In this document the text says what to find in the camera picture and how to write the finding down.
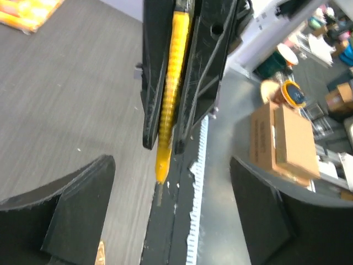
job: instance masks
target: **yellow and orange package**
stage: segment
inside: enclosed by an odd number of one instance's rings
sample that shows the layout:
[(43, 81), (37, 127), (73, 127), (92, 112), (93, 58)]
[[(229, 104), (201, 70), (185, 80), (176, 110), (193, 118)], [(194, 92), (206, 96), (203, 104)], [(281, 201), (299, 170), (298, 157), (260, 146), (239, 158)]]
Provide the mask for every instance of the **yellow and orange package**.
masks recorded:
[(64, 0), (0, 0), (0, 23), (36, 32)]

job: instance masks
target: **hole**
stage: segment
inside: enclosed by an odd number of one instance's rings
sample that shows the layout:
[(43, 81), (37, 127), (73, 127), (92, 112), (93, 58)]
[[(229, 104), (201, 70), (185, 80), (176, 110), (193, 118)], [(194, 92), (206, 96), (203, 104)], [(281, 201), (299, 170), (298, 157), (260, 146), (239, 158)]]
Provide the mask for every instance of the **hole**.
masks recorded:
[(211, 27), (211, 36), (213, 38), (219, 38), (223, 33), (223, 25), (221, 24), (214, 24)]

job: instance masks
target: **green container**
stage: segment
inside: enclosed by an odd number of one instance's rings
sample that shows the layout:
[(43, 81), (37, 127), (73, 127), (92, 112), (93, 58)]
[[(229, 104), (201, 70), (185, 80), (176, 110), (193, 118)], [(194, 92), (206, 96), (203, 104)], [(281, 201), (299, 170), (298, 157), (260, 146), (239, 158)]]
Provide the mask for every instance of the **green container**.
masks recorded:
[(286, 67), (286, 59), (278, 51), (275, 51), (266, 61), (256, 68), (255, 73), (262, 79), (269, 79), (276, 72), (283, 71)]

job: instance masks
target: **white strip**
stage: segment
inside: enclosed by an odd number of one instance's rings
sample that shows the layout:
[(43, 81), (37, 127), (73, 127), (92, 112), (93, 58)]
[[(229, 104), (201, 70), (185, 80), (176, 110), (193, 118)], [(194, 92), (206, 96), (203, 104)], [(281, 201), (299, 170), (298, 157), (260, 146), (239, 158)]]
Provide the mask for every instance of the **white strip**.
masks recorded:
[(194, 200), (192, 212), (190, 213), (190, 232), (188, 235), (188, 251), (186, 254), (186, 264), (196, 265), (197, 261), (197, 246), (199, 244), (199, 230), (201, 218), (202, 190), (204, 187), (205, 163), (206, 163), (206, 148), (207, 148), (207, 132), (208, 132), (208, 116), (201, 122), (199, 155), (190, 171), (195, 176), (194, 183)]

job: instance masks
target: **gray mat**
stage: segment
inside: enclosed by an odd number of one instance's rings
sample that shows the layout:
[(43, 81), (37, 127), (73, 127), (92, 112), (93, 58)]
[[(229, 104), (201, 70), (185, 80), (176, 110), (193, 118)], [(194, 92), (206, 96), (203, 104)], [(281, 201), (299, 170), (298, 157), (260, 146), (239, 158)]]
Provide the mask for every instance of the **gray mat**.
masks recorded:
[(66, 0), (31, 36), (0, 25), (0, 199), (114, 155), (107, 264), (138, 264), (154, 189), (132, 78), (141, 33), (98, 0)]

